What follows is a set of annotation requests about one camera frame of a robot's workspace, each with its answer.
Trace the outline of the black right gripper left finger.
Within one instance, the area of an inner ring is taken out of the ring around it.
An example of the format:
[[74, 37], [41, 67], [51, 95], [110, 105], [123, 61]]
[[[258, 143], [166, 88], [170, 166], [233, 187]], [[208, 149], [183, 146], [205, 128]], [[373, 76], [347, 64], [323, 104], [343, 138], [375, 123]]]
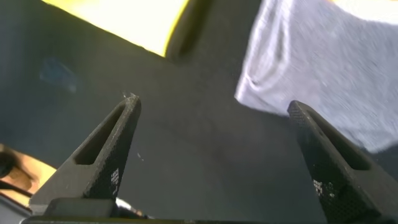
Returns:
[[115, 199], [141, 113], [141, 101], [122, 100], [31, 197], [41, 215], [57, 198]]

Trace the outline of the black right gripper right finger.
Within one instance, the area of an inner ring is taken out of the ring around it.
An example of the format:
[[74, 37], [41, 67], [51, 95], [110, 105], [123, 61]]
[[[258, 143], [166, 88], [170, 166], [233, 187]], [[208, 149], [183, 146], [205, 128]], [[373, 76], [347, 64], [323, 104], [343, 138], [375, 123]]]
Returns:
[[308, 105], [287, 111], [327, 221], [397, 222], [397, 181]]

